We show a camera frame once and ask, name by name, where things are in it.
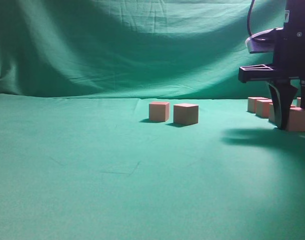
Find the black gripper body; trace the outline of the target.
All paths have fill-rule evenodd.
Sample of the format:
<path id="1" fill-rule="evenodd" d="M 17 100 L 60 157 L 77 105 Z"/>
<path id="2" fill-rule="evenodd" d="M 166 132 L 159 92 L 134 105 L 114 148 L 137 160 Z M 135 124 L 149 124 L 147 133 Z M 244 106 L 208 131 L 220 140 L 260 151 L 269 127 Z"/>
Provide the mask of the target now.
<path id="1" fill-rule="evenodd" d="M 305 77 L 305 0 L 288 0 L 283 27 L 274 28 L 275 46 L 270 64 L 241 66 L 238 79 L 242 83 L 273 79 Z M 247 17 L 247 31 L 251 32 L 251 17 Z"/>

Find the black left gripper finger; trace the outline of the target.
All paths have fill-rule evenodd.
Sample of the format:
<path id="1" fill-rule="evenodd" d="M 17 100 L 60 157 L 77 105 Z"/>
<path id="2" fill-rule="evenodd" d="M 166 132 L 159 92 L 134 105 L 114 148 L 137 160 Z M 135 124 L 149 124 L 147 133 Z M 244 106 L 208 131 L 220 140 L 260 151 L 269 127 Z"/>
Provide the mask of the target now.
<path id="1" fill-rule="evenodd" d="M 275 124 L 278 129 L 285 130 L 291 104 L 298 89 L 291 85 L 290 81 L 268 81 L 268 88 L 273 103 Z"/>

